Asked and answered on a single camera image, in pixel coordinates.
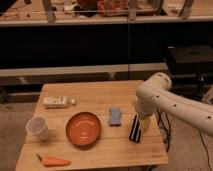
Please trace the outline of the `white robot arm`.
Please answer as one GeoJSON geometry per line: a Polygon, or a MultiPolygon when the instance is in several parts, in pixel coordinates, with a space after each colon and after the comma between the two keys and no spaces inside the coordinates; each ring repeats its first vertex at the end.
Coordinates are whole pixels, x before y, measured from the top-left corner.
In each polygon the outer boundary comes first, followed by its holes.
{"type": "Polygon", "coordinates": [[[136,90],[136,113],[144,119],[158,108],[213,137],[213,106],[171,93],[171,86],[162,72],[143,81],[136,90]]]}

